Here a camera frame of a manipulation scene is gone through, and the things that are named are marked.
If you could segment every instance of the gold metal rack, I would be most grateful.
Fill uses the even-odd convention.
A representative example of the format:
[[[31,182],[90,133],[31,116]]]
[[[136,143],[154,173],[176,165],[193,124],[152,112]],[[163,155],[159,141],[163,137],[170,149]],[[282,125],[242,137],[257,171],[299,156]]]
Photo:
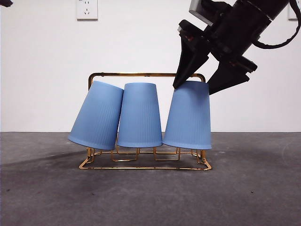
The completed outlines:
[[[88,89],[90,89],[93,79],[96,76],[114,76],[114,77],[175,77],[175,73],[93,73],[89,76],[88,79]],[[198,77],[202,82],[205,82],[205,78],[201,74],[193,74],[192,77]],[[133,152],[120,152],[119,147],[116,146],[115,150],[111,151],[103,151],[99,150],[99,152],[96,152],[94,148],[87,147],[87,158],[80,164],[79,168],[81,170],[211,170],[212,167],[206,160],[206,150],[190,150],[190,152],[183,152],[181,151],[181,148],[175,147],[174,152],[162,152],[157,151],[156,147],[152,148],[152,151],[141,151],[142,148],[136,148],[136,151]],[[175,166],[112,166],[112,167],[96,167],[92,166],[91,163],[95,161],[95,157],[97,155],[102,154],[110,154],[111,160],[114,162],[114,164],[118,164],[116,162],[126,162],[126,161],[136,161],[138,160],[139,155],[141,154],[152,154],[155,161],[180,161],[181,155],[188,154],[192,157],[196,158],[196,163],[205,165],[206,168],[194,168],[194,167],[175,167]],[[157,155],[163,154],[163,155],[174,155],[176,156],[175,159],[158,159]],[[134,158],[131,159],[115,159],[114,155],[122,156],[122,155],[134,155]]]

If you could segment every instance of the white wall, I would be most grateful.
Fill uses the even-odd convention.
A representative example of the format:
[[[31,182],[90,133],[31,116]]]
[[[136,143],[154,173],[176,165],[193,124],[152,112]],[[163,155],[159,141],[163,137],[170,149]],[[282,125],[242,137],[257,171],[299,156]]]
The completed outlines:
[[[1,9],[2,131],[70,131],[93,72],[165,72],[177,69],[178,23],[189,0],[99,0],[99,21],[77,22],[75,0],[23,0]],[[297,22],[285,10],[262,34],[279,43]],[[250,48],[258,69],[251,80],[211,96],[212,131],[301,131],[301,34],[287,47]],[[207,79],[217,69],[211,57],[198,70]],[[118,86],[130,79],[102,78]],[[165,129],[172,80],[158,85]]]

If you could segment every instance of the electrical outlet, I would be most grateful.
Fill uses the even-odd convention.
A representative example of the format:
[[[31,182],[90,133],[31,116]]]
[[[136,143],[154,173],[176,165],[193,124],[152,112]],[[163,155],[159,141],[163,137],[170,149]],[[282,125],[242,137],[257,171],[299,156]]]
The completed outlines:
[[[77,20],[98,20],[98,0],[77,0]]]

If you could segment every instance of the upside-down cup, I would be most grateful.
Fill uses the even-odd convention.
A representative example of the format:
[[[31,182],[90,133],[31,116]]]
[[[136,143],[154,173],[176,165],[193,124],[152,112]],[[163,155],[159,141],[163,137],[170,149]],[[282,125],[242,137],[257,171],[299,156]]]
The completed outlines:
[[[123,89],[94,81],[68,139],[102,150],[115,148]]]
[[[155,84],[137,82],[125,85],[117,145],[137,148],[162,145]]]
[[[186,81],[174,90],[163,143],[181,148],[211,149],[207,83]]]

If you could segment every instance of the gray floor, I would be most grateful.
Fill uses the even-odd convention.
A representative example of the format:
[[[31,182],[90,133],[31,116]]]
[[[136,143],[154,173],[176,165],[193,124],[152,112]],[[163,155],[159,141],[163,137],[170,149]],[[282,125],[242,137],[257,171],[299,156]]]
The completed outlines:
[[[79,170],[67,133],[1,133],[1,225],[301,225],[301,133],[213,133],[207,153],[203,172]]]

